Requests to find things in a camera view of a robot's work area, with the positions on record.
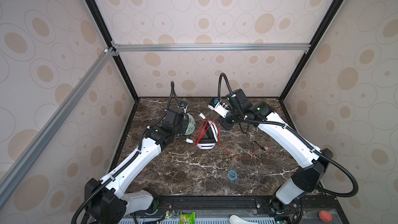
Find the mint green headphones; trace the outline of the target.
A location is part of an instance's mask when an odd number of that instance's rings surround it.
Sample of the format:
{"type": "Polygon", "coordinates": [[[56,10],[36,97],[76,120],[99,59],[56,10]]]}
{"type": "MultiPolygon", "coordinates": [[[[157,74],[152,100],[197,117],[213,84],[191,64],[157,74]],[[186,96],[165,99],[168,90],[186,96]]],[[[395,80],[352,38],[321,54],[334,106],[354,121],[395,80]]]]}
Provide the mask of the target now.
{"type": "Polygon", "coordinates": [[[185,135],[191,135],[195,131],[196,122],[190,113],[187,113],[187,128],[185,135]]]}

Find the white black red headphones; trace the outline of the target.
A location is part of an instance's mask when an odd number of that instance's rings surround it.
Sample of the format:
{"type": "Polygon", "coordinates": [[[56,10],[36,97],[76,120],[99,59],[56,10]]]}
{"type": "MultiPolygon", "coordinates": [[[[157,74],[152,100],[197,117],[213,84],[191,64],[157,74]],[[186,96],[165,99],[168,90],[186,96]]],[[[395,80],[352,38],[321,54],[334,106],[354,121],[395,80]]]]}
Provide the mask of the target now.
{"type": "Polygon", "coordinates": [[[218,119],[218,117],[213,120],[209,120],[205,117],[203,113],[195,113],[204,120],[204,123],[194,133],[193,139],[186,138],[185,141],[188,144],[194,144],[201,150],[213,149],[219,142],[219,128],[216,124],[216,120],[218,119]]]}

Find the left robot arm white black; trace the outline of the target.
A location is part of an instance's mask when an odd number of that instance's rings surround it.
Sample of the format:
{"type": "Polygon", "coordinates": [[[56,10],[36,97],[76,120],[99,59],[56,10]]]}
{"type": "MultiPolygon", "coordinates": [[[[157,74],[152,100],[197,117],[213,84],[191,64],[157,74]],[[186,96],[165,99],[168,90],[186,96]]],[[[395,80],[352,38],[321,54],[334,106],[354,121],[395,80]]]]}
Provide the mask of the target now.
{"type": "Polygon", "coordinates": [[[85,200],[74,213],[71,222],[77,223],[85,211],[97,224],[117,224],[136,211],[147,210],[153,202],[153,195],[145,190],[128,194],[127,188],[145,166],[158,156],[178,136],[185,135],[189,125],[186,106],[176,99],[175,85],[171,82],[171,93],[164,114],[144,129],[137,148],[116,168],[100,180],[90,179],[85,185],[85,200]]]}

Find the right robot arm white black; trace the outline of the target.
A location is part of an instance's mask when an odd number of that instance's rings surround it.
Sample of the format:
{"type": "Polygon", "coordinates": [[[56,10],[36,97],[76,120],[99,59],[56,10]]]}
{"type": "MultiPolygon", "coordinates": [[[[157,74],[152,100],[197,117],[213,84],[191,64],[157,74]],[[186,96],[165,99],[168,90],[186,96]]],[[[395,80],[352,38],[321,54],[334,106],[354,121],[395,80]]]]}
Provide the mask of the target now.
{"type": "Polygon", "coordinates": [[[320,149],[298,134],[265,102],[255,104],[246,97],[242,89],[232,90],[225,73],[221,73],[218,83],[225,82],[229,90],[226,99],[229,104],[221,102],[221,96],[212,100],[209,107],[220,115],[220,124],[224,130],[231,130],[235,124],[243,122],[263,131],[282,146],[298,163],[299,168],[273,195],[271,203],[274,207],[289,205],[294,199],[307,193],[319,190],[326,194],[350,198],[359,191],[359,185],[354,176],[343,166],[333,160],[333,152],[320,149]],[[333,192],[318,184],[329,165],[343,172],[352,183],[352,190],[347,193],[333,192]]]}

